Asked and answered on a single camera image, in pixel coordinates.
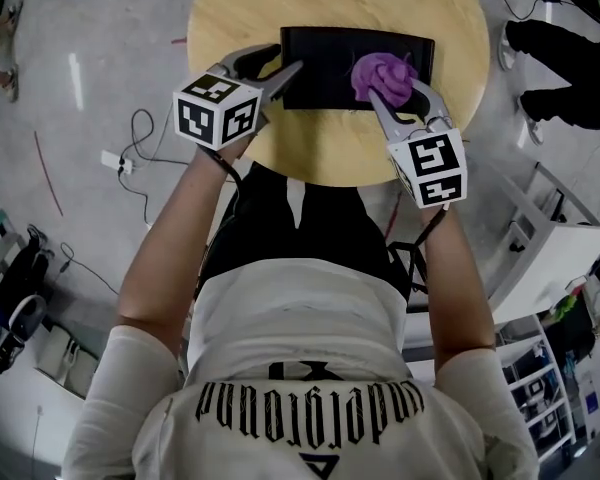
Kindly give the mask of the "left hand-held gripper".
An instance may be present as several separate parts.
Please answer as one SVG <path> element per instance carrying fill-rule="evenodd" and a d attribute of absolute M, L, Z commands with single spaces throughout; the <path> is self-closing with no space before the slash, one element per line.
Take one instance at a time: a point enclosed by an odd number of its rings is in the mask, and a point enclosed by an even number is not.
<path fill-rule="evenodd" d="M 279 99 L 303 68 L 301 60 L 259 78 L 281 53 L 277 43 L 237 50 L 173 94 L 177 135 L 220 151 L 256 133 L 264 100 Z"/>

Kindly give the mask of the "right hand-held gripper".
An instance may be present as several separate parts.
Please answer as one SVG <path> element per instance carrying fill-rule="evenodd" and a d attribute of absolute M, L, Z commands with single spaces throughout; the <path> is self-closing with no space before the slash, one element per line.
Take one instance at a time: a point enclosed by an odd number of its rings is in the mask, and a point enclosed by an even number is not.
<path fill-rule="evenodd" d="M 463 141 L 438 92 L 414 80 L 413 94 L 416 99 L 407 104 L 407 114 L 415 117 L 402 118 L 380 92 L 368 91 L 387 140 L 389 160 L 416 206 L 448 207 L 467 197 Z"/>

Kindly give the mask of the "purple cloth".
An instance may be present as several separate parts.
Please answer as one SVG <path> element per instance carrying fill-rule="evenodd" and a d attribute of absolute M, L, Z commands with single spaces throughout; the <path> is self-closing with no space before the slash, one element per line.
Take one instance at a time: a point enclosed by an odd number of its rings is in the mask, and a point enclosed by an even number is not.
<path fill-rule="evenodd" d="M 376 52 L 361 57 L 351 71 L 351 86 L 355 100 L 369 102 L 374 89 L 394 109 L 406 104 L 413 93 L 413 81 L 418 72 L 409 62 L 391 53 Z"/>

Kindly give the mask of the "black rectangular box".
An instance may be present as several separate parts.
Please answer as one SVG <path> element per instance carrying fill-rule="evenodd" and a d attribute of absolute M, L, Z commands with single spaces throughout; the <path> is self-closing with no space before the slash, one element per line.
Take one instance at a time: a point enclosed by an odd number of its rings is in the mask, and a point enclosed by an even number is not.
<path fill-rule="evenodd" d="M 282 65 L 303 63 L 283 96 L 287 110 L 370 111 L 351 84 L 355 64 L 364 56 L 387 53 L 406 60 L 424 83 L 432 79 L 435 41 L 374 29 L 289 26 L 280 29 Z"/>

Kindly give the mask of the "person's right forearm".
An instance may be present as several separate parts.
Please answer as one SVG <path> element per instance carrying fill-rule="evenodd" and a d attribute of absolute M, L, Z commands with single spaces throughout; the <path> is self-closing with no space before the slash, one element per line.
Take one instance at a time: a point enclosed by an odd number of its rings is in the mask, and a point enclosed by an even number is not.
<path fill-rule="evenodd" d="M 491 309 L 457 212 L 451 208 L 424 243 L 434 357 L 495 346 Z"/>

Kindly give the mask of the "person's left forearm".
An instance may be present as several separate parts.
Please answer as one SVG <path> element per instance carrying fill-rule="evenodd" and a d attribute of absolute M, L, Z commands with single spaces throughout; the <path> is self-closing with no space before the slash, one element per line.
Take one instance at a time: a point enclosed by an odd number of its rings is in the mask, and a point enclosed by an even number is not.
<path fill-rule="evenodd" d="M 124 278 L 119 322 L 176 349 L 227 171 L 197 152 Z"/>

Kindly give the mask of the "person's black trousers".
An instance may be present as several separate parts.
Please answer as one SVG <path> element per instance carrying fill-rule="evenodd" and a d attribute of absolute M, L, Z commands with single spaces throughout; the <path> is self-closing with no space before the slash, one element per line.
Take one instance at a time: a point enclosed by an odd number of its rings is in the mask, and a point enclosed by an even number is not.
<path fill-rule="evenodd" d="M 312 258 L 370 275 L 397 289 L 380 228 L 355 187 L 307 183 L 299 223 L 288 178 L 256 162 L 232 196 L 201 268 L 198 285 L 249 263 Z"/>

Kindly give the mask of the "white power strip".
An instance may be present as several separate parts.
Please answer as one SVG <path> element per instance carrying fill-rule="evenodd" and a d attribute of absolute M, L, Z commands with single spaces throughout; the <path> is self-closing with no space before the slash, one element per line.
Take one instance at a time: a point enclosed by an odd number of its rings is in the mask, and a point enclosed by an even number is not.
<path fill-rule="evenodd" d="M 118 173 L 131 174 L 134 169 L 133 161 L 114 154 L 108 150 L 101 151 L 101 164 L 111 168 Z"/>

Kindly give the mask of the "person's white printed t-shirt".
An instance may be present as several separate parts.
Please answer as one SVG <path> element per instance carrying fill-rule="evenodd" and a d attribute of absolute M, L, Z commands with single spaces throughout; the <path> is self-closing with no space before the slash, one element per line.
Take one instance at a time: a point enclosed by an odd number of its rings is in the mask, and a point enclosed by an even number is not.
<path fill-rule="evenodd" d="M 64 480 L 537 480 L 526 423 L 491 350 L 433 384 L 398 343 L 387 282 L 313 259 L 207 281 L 190 372 L 149 333 L 110 333 Z"/>

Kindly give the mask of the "white metal rack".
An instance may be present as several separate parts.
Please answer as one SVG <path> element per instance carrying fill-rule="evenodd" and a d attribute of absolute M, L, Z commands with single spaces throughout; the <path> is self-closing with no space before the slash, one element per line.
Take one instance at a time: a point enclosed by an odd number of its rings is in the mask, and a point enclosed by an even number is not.
<path fill-rule="evenodd" d="M 499 326 L 497 353 L 541 463 L 576 443 L 571 404 L 558 361 L 537 316 Z"/>

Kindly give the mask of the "black bag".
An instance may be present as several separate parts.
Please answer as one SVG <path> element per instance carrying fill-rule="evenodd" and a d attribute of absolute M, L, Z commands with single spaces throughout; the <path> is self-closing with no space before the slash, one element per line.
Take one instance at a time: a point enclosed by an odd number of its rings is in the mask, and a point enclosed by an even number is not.
<path fill-rule="evenodd" d="M 44 281 L 53 253 L 36 226 L 27 227 L 28 244 L 0 282 L 0 374 L 15 363 L 47 312 Z"/>

